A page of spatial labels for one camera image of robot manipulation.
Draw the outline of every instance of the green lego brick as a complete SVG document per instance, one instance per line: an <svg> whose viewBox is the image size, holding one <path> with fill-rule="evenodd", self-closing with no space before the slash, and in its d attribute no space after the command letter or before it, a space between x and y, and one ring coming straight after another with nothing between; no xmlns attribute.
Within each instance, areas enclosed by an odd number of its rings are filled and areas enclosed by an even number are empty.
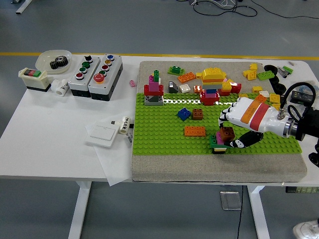
<svg viewBox="0 0 319 239"><path fill-rule="evenodd" d="M185 74L185 70L178 66L171 66L167 73L175 76L182 76Z"/></svg>
<svg viewBox="0 0 319 239"><path fill-rule="evenodd" d="M261 72L261 73L257 73L257 78L260 81L266 80L266 79L271 79L274 78L275 75L274 73L272 73L272 71L265 71L265 72Z"/></svg>
<svg viewBox="0 0 319 239"><path fill-rule="evenodd" d="M258 94L247 94L254 99ZM138 93L136 100L136 113L134 125L134 155L187 155L211 154L209 135L215 135L219 130L218 117L220 112L233 102L238 94L220 97L213 106L204 106L198 94L164 94L162 107L144 106L144 94ZM177 112L182 108L189 111L202 109L203 120L191 118L181 121ZM205 126L207 136L185 137L184 127ZM234 129L236 138L246 133L248 129L225 122L224 126ZM264 139L248 148L229 148L226 154L288 154L301 153L298 142L290 138L282 138L271 132L264 133Z"/></svg>
<svg viewBox="0 0 319 239"><path fill-rule="evenodd" d="M289 67L287 67L287 66L284 66L283 67L286 71L288 71L289 72L289 74L292 74L293 73L293 69L291 69L291 68L289 68Z"/></svg>
<svg viewBox="0 0 319 239"><path fill-rule="evenodd" d="M154 82L159 82L160 73L158 70L154 70Z"/></svg>
<svg viewBox="0 0 319 239"><path fill-rule="evenodd" d="M33 73L33 76L34 77L39 77L41 75L41 72L40 71L35 71L34 73Z"/></svg>

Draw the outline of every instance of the blue lego brick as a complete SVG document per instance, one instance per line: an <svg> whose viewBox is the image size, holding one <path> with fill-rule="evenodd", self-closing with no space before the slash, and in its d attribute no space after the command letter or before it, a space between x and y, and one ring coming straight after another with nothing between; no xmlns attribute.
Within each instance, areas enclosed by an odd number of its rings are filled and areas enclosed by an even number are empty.
<svg viewBox="0 0 319 239"><path fill-rule="evenodd" d="M191 113L188 109L183 108L177 113L177 115L182 121L185 121L190 117Z"/></svg>

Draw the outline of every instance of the green button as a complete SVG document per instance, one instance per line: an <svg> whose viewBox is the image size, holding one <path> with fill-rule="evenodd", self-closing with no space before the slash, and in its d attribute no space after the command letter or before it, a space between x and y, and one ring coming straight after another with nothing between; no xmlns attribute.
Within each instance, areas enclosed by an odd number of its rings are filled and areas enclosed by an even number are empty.
<svg viewBox="0 0 319 239"><path fill-rule="evenodd" d="M86 69L89 69L90 68L90 63L85 61L85 62L82 63L82 66L85 67Z"/></svg>
<svg viewBox="0 0 319 239"><path fill-rule="evenodd" d="M34 73L33 73L33 76L34 77L39 77L41 75L41 72L40 71L35 71Z"/></svg>

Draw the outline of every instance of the white lego brick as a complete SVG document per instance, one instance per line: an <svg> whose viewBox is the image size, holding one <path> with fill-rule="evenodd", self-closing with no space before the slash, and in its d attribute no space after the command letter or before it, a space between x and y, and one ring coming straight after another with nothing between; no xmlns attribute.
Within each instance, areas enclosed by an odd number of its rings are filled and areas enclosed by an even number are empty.
<svg viewBox="0 0 319 239"><path fill-rule="evenodd" d="M103 147L111 147L118 134L120 126L107 122L96 122L92 132L86 137L85 141Z"/></svg>
<svg viewBox="0 0 319 239"><path fill-rule="evenodd" d="M101 62L100 57L94 57L92 56L93 62L90 63L90 68L87 69L87 73L84 74L84 78L82 80L77 80L75 78L75 75L79 73L79 69L82 67L82 63L85 62L85 58L83 57L83 61L78 65L76 68L76 71L74 72L74 75L69 80L69 86L72 90L78 90L78 91L89 91L88 85L93 77L93 73L95 72L97 66Z"/></svg>
<svg viewBox="0 0 319 239"><path fill-rule="evenodd" d="M260 91L259 94L262 95L263 97L269 98L268 91Z"/></svg>
<svg viewBox="0 0 319 239"><path fill-rule="evenodd" d="M190 87L188 86L188 84L180 85L179 88L182 93L190 92Z"/></svg>

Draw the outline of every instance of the cable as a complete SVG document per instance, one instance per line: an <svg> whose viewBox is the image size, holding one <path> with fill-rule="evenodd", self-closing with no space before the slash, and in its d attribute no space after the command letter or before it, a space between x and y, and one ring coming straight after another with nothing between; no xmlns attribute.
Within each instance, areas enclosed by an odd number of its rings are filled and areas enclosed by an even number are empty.
<svg viewBox="0 0 319 239"><path fill-rule="evenodd" d="M209 3L212 3L212 4L214 4L216 7L218 7L219 9L222 9L222 10L225 10L225 11L222 12L222 13L220 13L220 14L205 14L205 13L199 12L199 11L197 11L197 10L195 9L195 6L199 6L199 3L201 3L201 2L209 2ZM249 9L251 9L251 10L254 11L254 14L253 14L253 15L245 15L245 14L242 14L242 13L240 13L240 12L237 12L236 10L237 10L238 8L240 8L240 7L249 8ZM235 2L235 5L234 5L233 7L231 7L231 8L222 8L222 7L218 6L218 5L216 5L213 1L209 1L209 0L198 1L195 5L193 5L193 10L194 10L196 13L198 13L198 14L200 14L200 15L204 15L204 16L221 16L221 15L227 13L227 12L237 13L237 14L239 14L239 15L246 16L246 17L255 17L255 16L257 16L257 11L256 11L254 8L249 7L249 6L238 6L237 0L236 0L236 2Z"/></svg>
<svg viewBox="0 0 319 239"><path fill-rule="evenodd" d="M282 15L279 15L277 13L274 13L274 12L271 12L267 9L265 9L263 6L259 5L258 3L255 3L253 0L251 0L254 4L260 6L261 8L263 8L265 11L273 14L273 15L276 15L276 16L280 16L280 17L283 17L283 18L297 18L297 17L307 17L307 18L312 18L312 19L319 19L319 17L312 17L312 16L282 16Z"/></svg>
<svg viewBox="0 0 319 239"><path fill-rule="evenodd" d="M243 212L243 198L244 198L244 185L241 186L241 206L240 206L240 217L239 217L238 230L237 230L237 239L239 239L239 229L240 229L240 223L241 223L241 214Z"/></svg>

